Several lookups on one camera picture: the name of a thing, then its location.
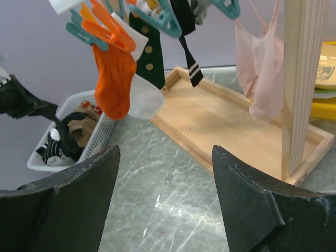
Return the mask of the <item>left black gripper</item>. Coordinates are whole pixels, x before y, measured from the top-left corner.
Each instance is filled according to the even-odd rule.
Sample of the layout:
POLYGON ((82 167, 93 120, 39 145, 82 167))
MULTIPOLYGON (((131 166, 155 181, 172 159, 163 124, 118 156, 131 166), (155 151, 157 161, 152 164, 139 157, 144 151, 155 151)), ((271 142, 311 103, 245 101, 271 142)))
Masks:
POLYGON ((10 80, 1 82, 1 114, 12 118, 25 117, 34 109, 33 96, 14 75, 9 76, 10 80))

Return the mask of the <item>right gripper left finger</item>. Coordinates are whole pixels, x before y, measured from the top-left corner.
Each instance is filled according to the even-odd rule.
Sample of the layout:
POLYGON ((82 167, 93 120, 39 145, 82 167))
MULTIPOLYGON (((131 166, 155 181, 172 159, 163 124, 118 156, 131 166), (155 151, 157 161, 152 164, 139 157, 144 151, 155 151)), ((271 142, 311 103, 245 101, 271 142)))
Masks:
POLYGON ((98 251, 117 180, 111 145, 48 177, 1 191, 1 251, 98 251))

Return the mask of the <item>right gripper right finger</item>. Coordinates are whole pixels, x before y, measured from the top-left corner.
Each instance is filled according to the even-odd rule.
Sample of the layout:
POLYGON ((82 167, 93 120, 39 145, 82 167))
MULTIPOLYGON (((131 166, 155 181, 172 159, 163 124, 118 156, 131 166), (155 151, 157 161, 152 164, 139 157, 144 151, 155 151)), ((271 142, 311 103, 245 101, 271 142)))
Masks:
POLYGON ((230 251, 335 251, 335 195, 278 180, 221 146, 213 173, 230 251))

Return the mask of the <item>black brown sock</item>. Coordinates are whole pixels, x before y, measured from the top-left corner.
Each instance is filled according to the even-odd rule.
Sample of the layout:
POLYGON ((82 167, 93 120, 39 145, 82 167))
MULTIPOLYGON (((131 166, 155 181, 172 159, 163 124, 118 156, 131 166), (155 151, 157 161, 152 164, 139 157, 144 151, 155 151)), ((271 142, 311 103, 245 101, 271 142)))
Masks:
POLYGON ((61 137, 62 141, 62 151, 67 157, 71 157, 74 162, 77 162, 82 153, 82 147, 80 147, 73 136, 69 133, 68 126, 59 120, 56 117, 56 111, 58 106, 56 104, 36 99, 34 101, 34 109, 33 112, 29 114, 29 116, 42 116, 46 119, 49 119, 55 123, 55 127, 61 137))

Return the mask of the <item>tan brown ribbed sock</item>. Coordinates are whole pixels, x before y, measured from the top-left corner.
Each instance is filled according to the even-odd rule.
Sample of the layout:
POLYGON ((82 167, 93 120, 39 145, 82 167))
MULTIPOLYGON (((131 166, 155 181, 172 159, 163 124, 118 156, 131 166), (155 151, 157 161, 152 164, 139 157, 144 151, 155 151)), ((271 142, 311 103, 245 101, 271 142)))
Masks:
POLYGON ((73 112, 68 116, 68 119, 70 120, 67 123, 70 135, 74 137, 80 147, 84 148, 100 119, 100 114, 90 111, 73 112))

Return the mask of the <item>orange sock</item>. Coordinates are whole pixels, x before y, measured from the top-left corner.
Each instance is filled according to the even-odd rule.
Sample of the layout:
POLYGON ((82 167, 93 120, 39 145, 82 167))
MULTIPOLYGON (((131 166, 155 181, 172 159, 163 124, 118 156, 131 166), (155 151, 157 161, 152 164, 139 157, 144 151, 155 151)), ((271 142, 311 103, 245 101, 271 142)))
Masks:
POLYGON ((130 89, 137 63, 131 53, 110 46, 102 51, 92 45, 98 79, 95 99, 98 107, 113 120, 124 118, 130 109, 130 89))

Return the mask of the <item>white small sock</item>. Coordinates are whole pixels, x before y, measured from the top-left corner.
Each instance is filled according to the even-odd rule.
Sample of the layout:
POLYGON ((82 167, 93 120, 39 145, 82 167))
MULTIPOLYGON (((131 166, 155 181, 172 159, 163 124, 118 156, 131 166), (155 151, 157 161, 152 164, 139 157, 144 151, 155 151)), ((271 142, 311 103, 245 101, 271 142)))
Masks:
MULTIPOLYGON (((148 39, 125 23, 116 13, 112 13, 111 15, 135 41, 136 49, 131 52, 131 55, 137 64, 148 39)), ((161 109, 163 103, 164 98, 161 90, 135 72, 131 82, 130 109, 128 115, 137 119, 148 120, 161 109)))

